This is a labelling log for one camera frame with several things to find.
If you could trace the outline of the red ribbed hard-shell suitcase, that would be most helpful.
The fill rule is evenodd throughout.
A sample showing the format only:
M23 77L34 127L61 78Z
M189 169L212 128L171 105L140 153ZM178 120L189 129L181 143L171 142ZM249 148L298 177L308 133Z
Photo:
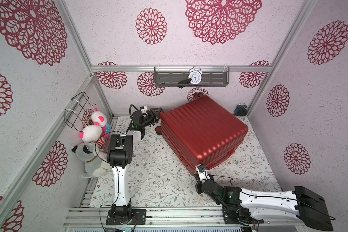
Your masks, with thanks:
M161 113L162 136L191 175L225 162L242 144L248 126L207 95Z

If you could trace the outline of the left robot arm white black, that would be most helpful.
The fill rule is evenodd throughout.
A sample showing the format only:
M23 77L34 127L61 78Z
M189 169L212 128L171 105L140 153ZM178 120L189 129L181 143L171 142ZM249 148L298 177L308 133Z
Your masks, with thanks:
M133 159L133 145L144 139L146 127L160 120L162 108L147 109L129 106L130 124L125 132L110 131L110 143L106 158L102 162L109 164L114 176L114 201L109 205L106 225L145 224L146 210L133 210L128 185L128 168Z

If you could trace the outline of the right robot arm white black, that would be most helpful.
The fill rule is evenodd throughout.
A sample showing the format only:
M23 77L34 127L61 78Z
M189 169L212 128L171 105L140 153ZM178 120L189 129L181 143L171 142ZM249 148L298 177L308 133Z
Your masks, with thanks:
M325 199L315 192L295 186L292 191L263 192L239 187L222 187L212 179L198 180L198 194L206 194L222 206L226 224L262 224L270 219L294 220L305 226L332 232L332 220Z

